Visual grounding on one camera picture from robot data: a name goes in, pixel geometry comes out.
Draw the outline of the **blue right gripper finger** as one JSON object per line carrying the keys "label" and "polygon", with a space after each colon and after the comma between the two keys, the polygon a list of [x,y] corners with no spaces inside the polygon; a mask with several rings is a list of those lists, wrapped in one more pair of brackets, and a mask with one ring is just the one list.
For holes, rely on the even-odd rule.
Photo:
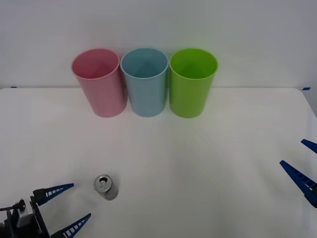
{"label": "blue right gripper finger", "polygon": [[301,143],[303,145],[305,145],[306,147],[308,147],[310,150],[312,150],[313,152],[317,153],[317,144],[314,142],[311,142],[309,140],[303,139],[301,141]]}
{"label": "blue right gripper finger", "polygon": [[280,165],[304,194],[304,197],[313,207],[317,207],[317,183],[300,171],[292,167],[284,160],[280,161]]}

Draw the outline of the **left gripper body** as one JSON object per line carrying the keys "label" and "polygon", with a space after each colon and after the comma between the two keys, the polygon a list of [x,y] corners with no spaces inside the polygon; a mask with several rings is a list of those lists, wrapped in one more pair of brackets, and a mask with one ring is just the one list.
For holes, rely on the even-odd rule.
{"label": "left gripper body", "polygon": [[34,197],[20,199],[9,218],[12,238],[49,238],[49,232]]}

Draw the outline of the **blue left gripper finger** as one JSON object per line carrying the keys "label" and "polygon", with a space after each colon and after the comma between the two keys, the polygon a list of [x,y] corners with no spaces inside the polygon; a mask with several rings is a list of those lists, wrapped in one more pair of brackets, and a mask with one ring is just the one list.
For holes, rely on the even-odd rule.
{"label": "blue left gripper finger", "polygon": [[80,229],[90,219],[91,213],[72,223],[71,225],[55,232],[51,235],[51,238],[73,238],[80,231]]}
{"label": "blue left gripper finger", "polygon": [[43,205],[73,186],[73,183],[68,183],[49,188],[36,189],[33,191],[34,201],[38,205]]}

